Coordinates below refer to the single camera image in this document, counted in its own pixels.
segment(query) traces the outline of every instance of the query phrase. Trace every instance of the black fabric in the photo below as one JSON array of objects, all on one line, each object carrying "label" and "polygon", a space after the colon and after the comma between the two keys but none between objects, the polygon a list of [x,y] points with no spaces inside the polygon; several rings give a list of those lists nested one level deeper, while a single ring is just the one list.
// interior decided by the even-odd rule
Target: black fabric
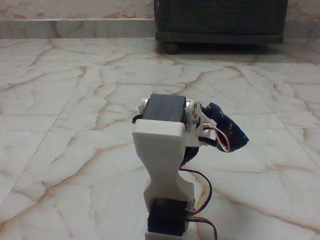
[{"label": "black fabric", "polygon": [[[216,127],[218,129],[220,129],[228,136],[229,143],[231,146],[230,152],[234,152],[244,147],[249,142],[249,139],[246,136],[246,134],[240,129],[240,127],[234,121],[232,121],[230,117],[223,113],[223,111],[218,105],[211,102],[209,106],[207,106],[206,108],[202,108],[202,111],[208,118],[216,122]],[[218,133],[218,135],[220,136],[220,139],[223,141],[223,143],[226,145],[227,143],[225,141],[225,138],[220,133]],[[218,141],[216,147],[220,151],[224,152]]]},{"label": "black fabric", "polygon": [[[230,153],[244,147],[249,142],[246,134],[230,117],[224,114],[224,112],[218,105],[211,102],[207,107],[201,106],[201,109],[209,119],[212,119],[216,122],[216,127],[228,136],[229,144],[231,147]],[[224,136],[222,136],[221,133],[218,134],[223,143],[227,145]],[[210,146],[216,147],[222,152],[225,152],[219,142],[216,140],[208,138],[199,140],[206,142]],[[198,147],[187,147],[185,149],[184,159],[181,166],[185,165],[187,162],[193,159],[197,155],[198,151]]]}]

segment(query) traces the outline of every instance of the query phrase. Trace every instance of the wall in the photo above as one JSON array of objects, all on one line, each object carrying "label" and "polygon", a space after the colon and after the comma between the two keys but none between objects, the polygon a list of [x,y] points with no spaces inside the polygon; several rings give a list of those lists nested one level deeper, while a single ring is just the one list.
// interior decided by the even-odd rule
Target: wall
[{"label": "wall", "polygon": [[[153,0],[0,0],[0,20],[152,19]],[[289,0],[289,20],[320,22],[320,0]]]}]

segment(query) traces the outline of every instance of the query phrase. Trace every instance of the red wire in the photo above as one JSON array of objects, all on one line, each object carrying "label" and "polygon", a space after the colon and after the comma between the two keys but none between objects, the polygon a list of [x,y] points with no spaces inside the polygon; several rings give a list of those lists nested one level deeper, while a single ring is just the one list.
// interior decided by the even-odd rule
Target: red wire
[{"label": "red wire", "polygon": [[216,139],[218,140],[218,142],[221,145],[221,147],[223,148],[223,150],[226,151],[226,152],[230,152],[231,151],[230,141],[229,141],[228,136],[225,133],[222,134],[221,133],[222,131],[220,132],[224,136],[224,138],[225,138],[225,140],[227,142],[227,146],[224,144],[224,142],[219,137],[219,134],[218,134],[219,131],[217,131],[216,127],[213,127],[212,125],[205,125],[205,126],[203,126],[203,130],[204,131],[205,130],[213,130],[214,133],[215,133]]},{"label": "red wire", "polygon": [[213,227],[214,240],[218,240],[217,229],[216,229],[215,225],[214,225],[210,220],[208,220],[207,218],[197,216],[197,217],[188,218],[186,221],[187,221],[187,222],[194,222],[194,223],[205,223],[205,224],[209,224],[210,226]]},{"label": "red wire", "polygon": [[190,215],[196,215],[198,213],[200,213],[203,209],[205,209],[205,207],[208,205],[208,203],[210,202],[210,199],[212,197],[212,185],[210,180],[202,173],[196,170],[190,170],[190,169],[184,169],[184,168],[180,168],[180,171],[185,171],[185,172],[190,172],[190,173],[195,173],[195,174],[199,174],[200,176],[202,176],[209,184],[209,194],[208,197],[206,198],[206,200],[204,201],[204,203],[199,207],[198,210],[195,211],[190,211],[190,210],[186,210],[186,212]]}]

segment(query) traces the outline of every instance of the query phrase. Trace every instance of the wall skirting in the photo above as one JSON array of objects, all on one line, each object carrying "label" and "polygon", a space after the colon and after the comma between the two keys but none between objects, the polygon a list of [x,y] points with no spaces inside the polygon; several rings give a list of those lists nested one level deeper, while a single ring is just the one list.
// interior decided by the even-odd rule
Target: wall skirting
[{"label": "wall skirting", "polygon": [[[0,21],[0,39],[153,38],[152,19]],[[288,20],[285,38],[320,38],[320,22]]]}]

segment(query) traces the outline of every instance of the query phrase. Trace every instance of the white marble tile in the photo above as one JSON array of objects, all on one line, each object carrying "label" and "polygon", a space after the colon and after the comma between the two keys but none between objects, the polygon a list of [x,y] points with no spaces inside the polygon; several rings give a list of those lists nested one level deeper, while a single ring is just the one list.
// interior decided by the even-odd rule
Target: white marble tile
[{"label": "white marble tile", "polygon": [[285,125],[274,113],[230,114],[241,129],[285,129]]},{"label": "white marble tile", "polygon": [[0,131],[0,205],[45,137],[44,131]]},{"label": "white marble tile", "polygon": [[6,116],[0,115],[0,131],[48,131],[58,115]]},{"label": "white marble tile", "polygon": [[[0,240],[144,239],[131,118],[151,93],[217,103],[250,139],[187,165],[212,182],[200,215],[220,239],[319,240],[317,46],[171,56],[152,39],[0,41]],[[183,176],[203,201],[206,183]],[[191,224],[200,239],[212,229]]]},{"label": "white marble tile", "polygon": [[[143,239],[148,174],[125,126],[51,131],[0,208],[0,239]],[[286,129],[246,133],[244,149],[226,154],[204,147],[188,165],[204,172],[215,191],[201,215],[222,239],[313,236],[320,208],[314,163]],[[198,196],[208,190],[186,175]],[[198,227],[212,238],[210,228]],[[200,239],[194,227],[190,236]]]},{"label": "white marble tile", "polygon": [[311,63],[259,61],[237,67],[286,127],[320,126],[320,67]]},{"label": "white marble tile", "polygon": [[186,64],[155,54],[134,54],[88,67],[54,127],[101,130],[130,122],[141,99],[152,93],[186,95],[203,104],[215,102],[227,114],[272,113],[236,69],[209,66],[206,60]]},{"label": "white marble tile", "polygon": [[292,128],[289,131],[320,169],[320,128]]}]

